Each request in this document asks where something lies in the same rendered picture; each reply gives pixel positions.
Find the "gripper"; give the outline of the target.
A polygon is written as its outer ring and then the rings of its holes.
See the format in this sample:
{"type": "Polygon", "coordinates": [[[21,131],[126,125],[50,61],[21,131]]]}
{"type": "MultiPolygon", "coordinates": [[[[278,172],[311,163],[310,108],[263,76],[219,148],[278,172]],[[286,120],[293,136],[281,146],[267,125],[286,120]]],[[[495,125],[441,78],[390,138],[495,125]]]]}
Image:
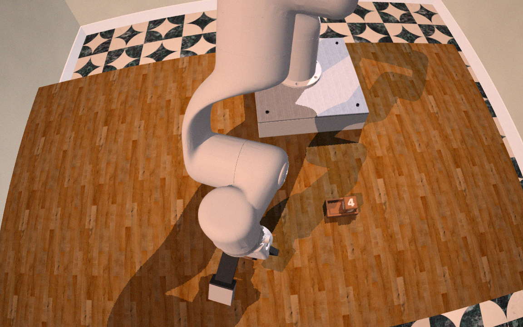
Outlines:
{"type": "Polygon", "coordinates": [[[271,232],[262,225],[260,225],[260,227],[263,229],[264,233],[271,236],[269,244],[261,243],[259,245],[259,247],[256,247],[256,249],[251,254],[248,254],[247,257],[251,257],[254,260],[257,260],[257,258],[258,259],[267,259],[269,257],[269,255],[278,256],[279,250],[276,249],[275,247],[271,246],[272,241],[273,241],[273,236],[272,236],[271,232]]]}

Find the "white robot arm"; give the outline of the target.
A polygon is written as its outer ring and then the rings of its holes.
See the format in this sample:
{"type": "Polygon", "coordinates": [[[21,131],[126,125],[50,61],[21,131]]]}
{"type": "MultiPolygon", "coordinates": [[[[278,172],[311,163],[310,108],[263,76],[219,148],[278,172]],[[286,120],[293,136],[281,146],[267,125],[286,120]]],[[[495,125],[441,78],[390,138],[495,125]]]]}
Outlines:
{"type": "Polygon", "coordinates": [[[342,20],[358,1],[217,0],[215,68],[190,99],[182,124],[187,173],[216,188],[198,209],[203,232],[223,250],[209,300],[231,306],[239,257],[269,243],[260,220],[289,169],[280,147],[212,132],[212,105],[280,83],[296,89],[317,83],[320,17],[342,20]]]}

